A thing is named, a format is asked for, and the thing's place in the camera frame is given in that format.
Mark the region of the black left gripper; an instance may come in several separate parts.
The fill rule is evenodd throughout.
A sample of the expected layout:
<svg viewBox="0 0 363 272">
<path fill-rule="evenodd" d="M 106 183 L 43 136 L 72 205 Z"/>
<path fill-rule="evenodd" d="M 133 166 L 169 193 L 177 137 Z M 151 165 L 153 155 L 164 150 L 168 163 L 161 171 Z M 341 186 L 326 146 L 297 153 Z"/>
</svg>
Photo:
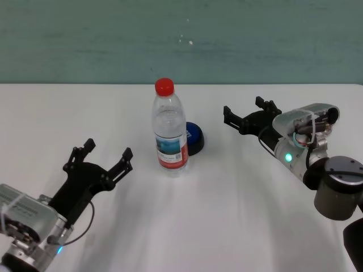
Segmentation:
<svg viewBox="0 0 363 272">
<path fill-rule="evenodd" d="M 96 144 L 89 138 L 82 147 L 74 147 L 69 160 L 63 166 L 67 179 L 49 202 L 66 219 L 65 228 L 78 220 L 92 198 L 103 191 L 111 191 L 116 184 L 133 170 L 133 153 L 127 147 L 121 159 L 108 171 L 102 167 L 84 162 Z"/>
</svg>

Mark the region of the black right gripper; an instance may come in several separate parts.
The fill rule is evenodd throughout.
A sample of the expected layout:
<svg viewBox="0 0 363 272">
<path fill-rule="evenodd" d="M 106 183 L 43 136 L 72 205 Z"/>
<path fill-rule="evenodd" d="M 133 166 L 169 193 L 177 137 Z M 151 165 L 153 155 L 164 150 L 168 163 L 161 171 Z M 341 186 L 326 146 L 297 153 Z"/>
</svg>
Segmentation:
<svg viewBox="0 0 363 272">
<path fill-rule="evenodd" d="M 257 96 L 255 105 L 262 109 L 241 118 L 234 114 L 228 106 L 223 107 L 223 121 L 225 124 L 236 129 L 241 135 L 262 135 L 260 139 L 266 145 L 277 145 L 277 142 L 282 137 L 272 126 L 273 119 L 280 115 L 282 111 L 278 109 L 273 100 L 267 101 L 262 97 Z"/>
</svg>

